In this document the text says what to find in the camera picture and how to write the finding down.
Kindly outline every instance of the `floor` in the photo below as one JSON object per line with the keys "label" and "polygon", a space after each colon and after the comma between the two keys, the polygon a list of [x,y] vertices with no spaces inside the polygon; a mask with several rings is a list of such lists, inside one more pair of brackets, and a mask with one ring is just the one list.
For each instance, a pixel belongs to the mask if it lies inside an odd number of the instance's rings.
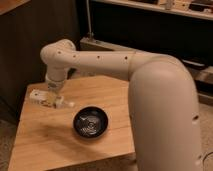
{"label": "floor", "polygon": [[[201,133],[204,155],[213,151],[213,106],[200,104]],[[16,134],[16,126],[0,120],[0,171],[7,171]],[[54,171],[137,171],[135,154],[96,161]],[[204,162],[204,171],[213,170],[213,154]]]}

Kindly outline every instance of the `wooden table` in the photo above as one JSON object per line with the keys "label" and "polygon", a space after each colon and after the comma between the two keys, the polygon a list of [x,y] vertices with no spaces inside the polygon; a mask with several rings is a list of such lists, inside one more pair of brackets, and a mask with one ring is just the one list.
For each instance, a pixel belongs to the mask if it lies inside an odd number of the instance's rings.
{"label": "wooden table", "polygon": [[4,14],[30,0],[0,0],[0,15]]}
{"label": "wooden table", "polygon": [[[68,80],[61,94],[74,107],[53,109],[33,104],[27,89],[9,171],[41,171],[77,165],[134,152],[127,94],[128,82],[104,76]],[[108,115],[107,131],[96,139],[83,139],[72,128],[73,117],[86,106]]]}

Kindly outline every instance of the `wooden panel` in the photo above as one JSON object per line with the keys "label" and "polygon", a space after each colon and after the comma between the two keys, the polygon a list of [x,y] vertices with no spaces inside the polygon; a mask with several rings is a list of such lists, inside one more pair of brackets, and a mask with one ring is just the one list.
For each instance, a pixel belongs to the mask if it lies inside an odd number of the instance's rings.
{"label": "wooden panel", "polygon": [[0,15],[8,12],[26,2],[29,0],[1,0],[0,2]]}
{"label": "wooden panel", "polygon": [[16,111],[0,102],[0,119],[19,118],[26,86],[45,77],[41,48],[62,38],[80,39],[74,0],[32,0],[0,15],[0,96]]}
{"label": "wooden panel", "polygon": [[[73,108],[52,109],[33,104],[28,87],[9,171],[37,171],[81,164],[134,152],[128,114],[128,82],[104,76],[67,81],[61,91]],[[107,131],[96,139],[80,138],[72,129],[75,114],[98,106],[108,115]]]}

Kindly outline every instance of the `screw hole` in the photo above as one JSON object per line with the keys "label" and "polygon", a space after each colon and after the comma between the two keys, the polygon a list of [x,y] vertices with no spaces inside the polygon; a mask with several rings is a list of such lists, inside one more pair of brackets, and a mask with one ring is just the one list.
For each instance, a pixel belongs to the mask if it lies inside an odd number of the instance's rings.
{"label": "screw hole", "polygon": [[196,162],[195,162],[195,164],[196,165],[200,165],[201,163],[202,163],[202,155],[199,155],[197,160],[196,160]]}
{"label": "screw hole", "polygon": [[195,116],[192,120],[193,121],[197,121],[199,119],[199,116],[197,115],[197,116]]}

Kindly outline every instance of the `black bowl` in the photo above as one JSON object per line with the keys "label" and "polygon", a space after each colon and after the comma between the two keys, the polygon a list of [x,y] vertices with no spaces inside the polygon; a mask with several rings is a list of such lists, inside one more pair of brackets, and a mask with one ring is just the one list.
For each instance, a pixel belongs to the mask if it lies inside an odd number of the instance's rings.
{"label": "black bowl", "polygon": [[73,120],[76,132],[85,138],[100,136],[108,126],[106,113],[98,107],[86,107],[80,110]]}

